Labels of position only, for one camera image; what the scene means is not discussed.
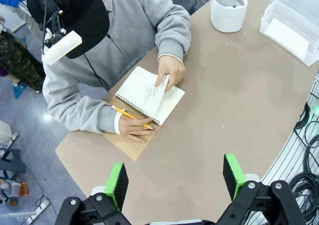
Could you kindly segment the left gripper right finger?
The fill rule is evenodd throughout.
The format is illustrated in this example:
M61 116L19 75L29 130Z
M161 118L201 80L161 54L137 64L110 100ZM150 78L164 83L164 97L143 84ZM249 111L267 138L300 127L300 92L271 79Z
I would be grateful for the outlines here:
M232 202L216 222L218 225L243 225L252 212L261 212L269 225L306 224L286 181L274 181L268 186L246 179L232 153L224 155L223 177Z

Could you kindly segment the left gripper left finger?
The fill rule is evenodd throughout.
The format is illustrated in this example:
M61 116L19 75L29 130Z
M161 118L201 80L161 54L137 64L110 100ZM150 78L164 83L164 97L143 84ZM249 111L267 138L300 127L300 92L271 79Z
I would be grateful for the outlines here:
M64 200L55 221L56 225L127 225L122 209L129 178L124 163L113 166L102 192L85 200L68 197Z

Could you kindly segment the person's right hand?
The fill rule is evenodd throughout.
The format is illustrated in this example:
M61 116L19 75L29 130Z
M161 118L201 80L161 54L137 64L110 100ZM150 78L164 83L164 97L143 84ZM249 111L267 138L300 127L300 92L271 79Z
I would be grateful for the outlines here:
M138 143L145 143L142 136L154 135L156 128L151 118L133 119L123 114L119 120L120 135Z

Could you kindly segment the person's left hand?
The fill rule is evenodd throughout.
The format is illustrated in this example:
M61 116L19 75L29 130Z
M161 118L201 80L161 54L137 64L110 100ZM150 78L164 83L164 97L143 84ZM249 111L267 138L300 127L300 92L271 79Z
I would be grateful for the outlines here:
M181 61L171 55L162 55L159 58L158 77L155 87L161 85L165 75L169 75L169 82L166 91L176 86L183 79L185 66Z

